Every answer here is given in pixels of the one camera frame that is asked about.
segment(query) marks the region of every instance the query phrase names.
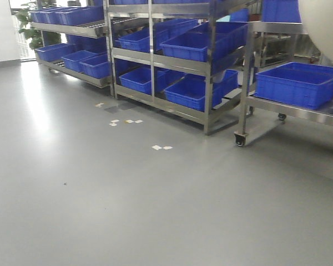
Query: wall baseboard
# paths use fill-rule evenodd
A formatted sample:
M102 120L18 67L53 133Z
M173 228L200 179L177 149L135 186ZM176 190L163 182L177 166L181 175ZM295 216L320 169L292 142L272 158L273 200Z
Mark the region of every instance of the wall baseboard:
M20 59L0 62L0 68L17 67L19 65L21 65Z

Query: plastic crate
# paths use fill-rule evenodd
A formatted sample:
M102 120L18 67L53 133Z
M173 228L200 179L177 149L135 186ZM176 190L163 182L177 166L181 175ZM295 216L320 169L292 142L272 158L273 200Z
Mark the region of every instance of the plastic crate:
M249 10L243 8L237 12L234 12L230 15L230 22L247 22L249 19Z
M157 23L155 29L168 30L169 38L179 36L198 25L198 19L177 18Z
M160 92L167 87L165 72L157 71L157 87L155 92ZM150 68L141 67L120 76L121 84L127 88L152 94L152 76Z
M66 68L72 69L76 72L82 72L83 68L80 62L85 59L95 57L96 55L96 53L92 53L89 51L78 51L76 53L63 56L62 59Z
M64 10L68 10L72 8L68 7L53 7L47 8L42 11L43 16L45 17L46 23L49 24L60 24L59 15L57 12L63 12Z
M205 111L205 78L186 75L184 79L164 90L166 99L198 111ZM212 107L222 102L224 95L238 88L238 72L227 70L221 82L215 83L212 95Z
M301 22L298 0L263 0L262 21Z
M148 0L114 0L115 4L148 4Z
M333 76L285 68L256 76L256 97L312 110L333 98Z
M166 83L168 85L176 82L177 80L181 79L183 76L185 76L184 72L179 72L171 69L165 69L163 70L165 72L165 78L166 78Z
M97 79L105 78L110 75L110 67L107 54L92 57L80 62L83 73Z
M74 45L66 44L66 43L59 43L54 44L46 47L37 48L36 52L44 61L53 62L62 58L67 54L71 54L75 52Z
M333 67L331 66L323 66L323 65L313 65L313 64L303 64L297 62L291 62L284 65L279 66L278 68L286 68L293 70L300 70L312 73L326 74L333 76Z
M160 44L168 39L167 30L155 30L155 50L160 50ZM119 38L121 47L139 52L149 52L149 29L144 28L138 32L134 32Z
M60 24L62 25L82 25L104 19L104 8L97 7L79 7L65 9L57 12Z
M33 22L37 23L47 23L45 15L42 11L30 11L31 19Z
M213 59L218 60L246 43L247 23L217 22L216 43ZM206 62L209 44L208 24L204 23L178 37L169 39L160 46L169 57Z
M95 6L103 6L104 5L104 0L94 0L94 5Z

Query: green plant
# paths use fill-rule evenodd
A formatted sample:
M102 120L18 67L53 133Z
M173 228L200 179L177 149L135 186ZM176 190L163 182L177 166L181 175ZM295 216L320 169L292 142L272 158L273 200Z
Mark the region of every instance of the green plant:
M41 3L44 8L54 7L50 0L41 0ZM15 13L15 16L20 21L20 30L18 33L23 33L26 40L31 39L29 47L32 50L40 48L43 46L42 32L31 25L32 19L30 14L30 11L37 9L36 1L31 1L22 6L25 8ZM45 32L44 34L44 39L47 41L48 45L61 43L62 41L59 33Z

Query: floor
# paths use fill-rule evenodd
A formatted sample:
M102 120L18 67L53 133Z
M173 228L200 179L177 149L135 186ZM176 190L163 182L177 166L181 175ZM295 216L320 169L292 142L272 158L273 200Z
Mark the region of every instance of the floor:
M333 127L276 118L256 110L239 148L235 127L0 69L0 266L333 266Z

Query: metal rack frame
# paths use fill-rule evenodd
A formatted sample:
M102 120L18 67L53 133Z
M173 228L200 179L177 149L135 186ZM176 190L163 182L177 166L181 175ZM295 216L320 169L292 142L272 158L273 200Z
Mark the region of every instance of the metal rack frame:
M32 26L34 26L36 29L39 29L42 31L43 39L44 39L44 32L65 33L65 34L77 35L77 36L94 38L94 39L104 37L104 36L106 36L106 33L107 33L107 27L106 27L105 21L96 21L96 22L91 22L91 23L77 25L77 26L32 22ZM54 69L56 71L65 73L67 75L80 79L86 83L92 84L98 88L105 88L112 83L111 76L108 76L108 77L102 78L102 79L96 79L92 76L85 75L83 73L67 69L64 66L64 63L62 60L57 60L54 62L47 62L47 61L41 60L38 55L36 55L36 58L37 58L37 62L39 64L47 66L49 70Z
M240 147L243 147L246 143L246 112L248 107L252 108L261 108L268 111L273 111L279 113L279 119L285 120L287 115L298 117L314 122L318 122L325 125L333 126L333 113L330 110L333 110L333 101L326 104L320 110L309 110L306 108L301 108L293 105L287 105L282 103L277 103L271 100L265 100L261 98L256 98L252 96L255 88L256 82L251 84L251 70L256 69L254 58L255 48L255 35L256 33L284 33L290 34L293 38L292 42L292 51L290 54L290 59L294 55L294 48L296 44L297 35L307 35L306 30L301 23L271 23L271 22L252 22L249 23L248 27L248 37L246 44L246 53L245 53L245 67L244 67L244 80L243 87L241 92L241 101L240 101L240 116L238 130L235 132L236 144Z
M218 130L220 126L215 126L224 112L229 111L236 107L240 101L240 94L233 97L220 108L212 109L212 92L213 92L213 79L214 76L234 65L239 59L244 56L245 49L239 48L226 58L218 62L218 66L213 65L213 52L215 49L215 36L216 36L216 20L223 16L235 12L241 8L245 8L255 0L226 0L218 2L211 0L210 3L193 3L193 4L153 4L152 0L148 0L148 4L132 4L132 5L112 5L108 0L104 1L105 20L108 25L109 32L109 47L111 51L110 61L113 68L113 90L114 95L118 98L119 95L143 102L158 109L165 110L172 114L181 116L191 121L204 125L205 134L210 134L214 130ZM146 18L149 22L150 34L150 53L136 52L133 50L126 50L113 47L113 18ZM153 24L155 19L166 18L199 18L207 19L209 21L209 46L208 46L208 59L207 62L198 62L193 60L185 60L173 57L166 57L154 53L153 46ZM123 87L117 83L117 76L115 71L114 59L123 59L150 65L152 74L152 94L144 94L138 91ZM167 100L159 98L155 95L155 73L154 67L167 68L185 73L205 76L206 80L206 96L205 96L205 111L196 111L191 108L184 107Z

